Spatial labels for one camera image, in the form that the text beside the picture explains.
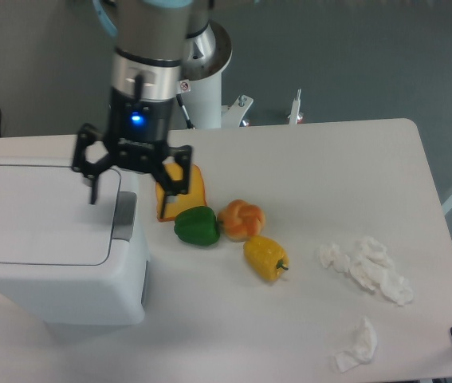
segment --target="tissue paper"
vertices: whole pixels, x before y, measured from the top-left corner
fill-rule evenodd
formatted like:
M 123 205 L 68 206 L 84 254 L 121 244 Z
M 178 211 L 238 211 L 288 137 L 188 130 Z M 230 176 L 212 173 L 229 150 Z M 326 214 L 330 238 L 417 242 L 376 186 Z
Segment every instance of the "tissue paper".
M 331 264 L 338 273 L 347 273 L 350 267 L 350 257 L 343 254 L 339 245 L 332 242 L 329 245 L 321 245 L 317 250 L 321 266 L 325 269 Z
M 344 373 L 360 364 L 370 363 L 377 345 L 378 337 L 374 326 L 368 317 L 362 317 L 354 333 L 353 345 L 334 356 L 337 368 Z
M 374 292 L 379 289 L 385 298 L 399 306 L 414 299 L 410 282 L 395 271 L 387 248 L 372 237 L 365 236 L 357 241 L 351 258 L 343 254 L 335 243 L 320 246 L 318 255 L 323 267 L 332 264 L 337 272 L 348 273 L 365 290 Z

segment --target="metal bracket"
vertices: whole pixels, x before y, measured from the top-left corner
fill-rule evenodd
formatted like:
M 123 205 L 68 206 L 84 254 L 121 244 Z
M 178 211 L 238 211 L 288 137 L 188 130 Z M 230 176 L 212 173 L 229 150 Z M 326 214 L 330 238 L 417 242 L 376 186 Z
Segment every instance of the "metal bracket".
M 254 103 L 254 99 L 241 95 L 230 107 L 222 107 L 222 127 L 232 128 L 242 126 L 245 114 Z
M 300 96 L 302 94 L 302 89 L 298 89 L 297 98 L 293 100 L 291 104 L 291 114 L 288 116 L 288 121 L 290 125 L 300 124 L 304 120 L 304 113 L 300 112 L 301 100 Z

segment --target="crumpled tissue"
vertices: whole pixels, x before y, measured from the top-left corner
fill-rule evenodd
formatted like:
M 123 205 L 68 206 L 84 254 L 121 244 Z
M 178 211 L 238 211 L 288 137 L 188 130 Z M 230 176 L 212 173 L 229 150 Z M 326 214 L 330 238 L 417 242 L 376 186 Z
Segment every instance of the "crumpled tissue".
M 360 364 L 370 363 L 377 345 L 378 337 L 374 326 L 368 317 L 362 317 L 354 333 L 353 345 L 334 355 L 337 368 L 344 373 Z
M 387 248 L 372 237 L 359 240 L 351 257 L 341 253 L 336 243 L 320 246 L 317 254 L 324 268 L 332 264 L 334 270 L 348 273 L 364 289 L 371 292 L 379 289 L 385 298 L 399 306 L 414 299 L 410 282 L 396 272 Z
M 350 268 L 350 257 L 340 251 L 339 245 L 332 242 L 329 245 L 321 245 L 317 251 L 321 266 L 325 269 L 331 264 L 338 273 L 346 273 Z

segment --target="white container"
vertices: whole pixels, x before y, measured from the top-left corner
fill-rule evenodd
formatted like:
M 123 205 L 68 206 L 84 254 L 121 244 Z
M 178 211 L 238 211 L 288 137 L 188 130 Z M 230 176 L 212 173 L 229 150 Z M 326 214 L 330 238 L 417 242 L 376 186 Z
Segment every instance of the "white container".
M 91 205 L 68 161 L 0 158 L 0 293 L 46 322 L 141 322 L 150 256 L 137 182 L 110 169 Z

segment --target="yellow bell pepper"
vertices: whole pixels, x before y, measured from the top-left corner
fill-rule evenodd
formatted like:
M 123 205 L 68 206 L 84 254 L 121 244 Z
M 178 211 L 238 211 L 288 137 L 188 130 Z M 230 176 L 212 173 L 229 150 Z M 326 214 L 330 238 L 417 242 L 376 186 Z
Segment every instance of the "yellow bell pepper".
M 273 239 L 255 235 L 243 245 L 247 262 L 265 280 L 273 282 L 288 270 L 289 258 Z

